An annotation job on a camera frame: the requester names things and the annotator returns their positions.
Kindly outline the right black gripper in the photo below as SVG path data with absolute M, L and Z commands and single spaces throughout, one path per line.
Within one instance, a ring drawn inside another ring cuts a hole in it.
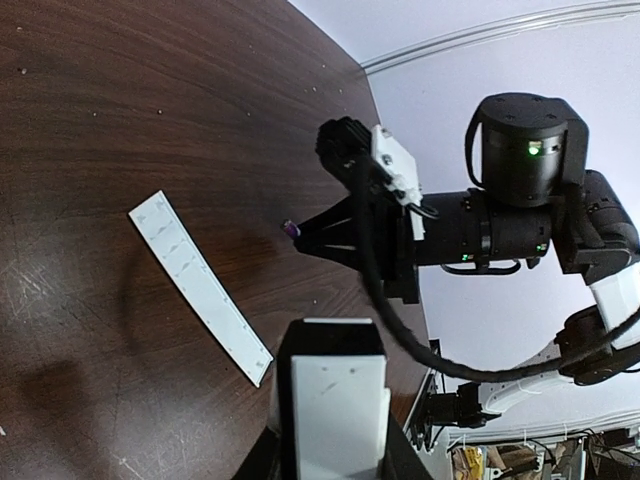
M 405 305 L 420 303 L 416 252 L 410 214 L 387 196 L 371 206 L 374 250 L 383 291 L 387 298 Z M 298 225 L 294 247 L 302 254 L 329 260 L 352 270 L 374 267 L 356 247 L 353 198 L 343 198 L 320 214 Z

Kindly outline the blue battery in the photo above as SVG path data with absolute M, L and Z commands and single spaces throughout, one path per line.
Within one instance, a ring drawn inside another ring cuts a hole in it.
M 289 219 L 285 220 L 282 223 L 281 228 L 283 232 L 292 240 L 299 238 L 301 235 L 301 230 L 299 229 L 299 227 Z

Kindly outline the white battery cover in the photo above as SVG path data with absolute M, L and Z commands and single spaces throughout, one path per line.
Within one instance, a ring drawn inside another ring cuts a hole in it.
M 232 300 L 163 191 L 129 212 L 146 245 L 204 327 L 255 387 L 273 356 Z

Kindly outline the white remote control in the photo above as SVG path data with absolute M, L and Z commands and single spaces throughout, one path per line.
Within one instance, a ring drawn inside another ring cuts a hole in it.
M 378 479 L 390 391 L 370 319 L 290 323 L 276 362 L 285 479 Z

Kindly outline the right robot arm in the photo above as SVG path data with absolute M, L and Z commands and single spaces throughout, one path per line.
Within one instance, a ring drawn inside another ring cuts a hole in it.
M 415 158 L 384 127 L 324 123 L 316 153 L 348 196 L 301 224 L 295 248 L 361 272 L 381 319 L 419 363 L 462 383 L 418 404 L 428 425 L 478 428 L 560 383 L 601 383 L 639 362 L 639 234 L 607 179 L 586 166 L 589 130 L 560 98 L 484 98 L 465 134 L 471 187 L 424 194 Z M 534 358 L 477 373 L 421 344 L 390 309 L 419 300 L 418 271 L 506 276 L 554 251 L 595 303 L 571 315 Z

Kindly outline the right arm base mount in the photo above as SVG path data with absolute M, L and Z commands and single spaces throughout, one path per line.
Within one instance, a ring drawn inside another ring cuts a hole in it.
M 481 384 L 476 382 L 477 374 L 473 374 L 470 367 L 443 359 L 413 336 L 402 340 L 400 345 L 413 360 L 431 369 L 428 380 L 433 380 L 436 372 L 467 380 L 455 392 L 434 393 L 427 387 L 428 390 L 418 396 L 409 421 L 410 440 L 418 450 L 431 447 L 446 427 L 476 429 L 501 416 L 482 403 Z

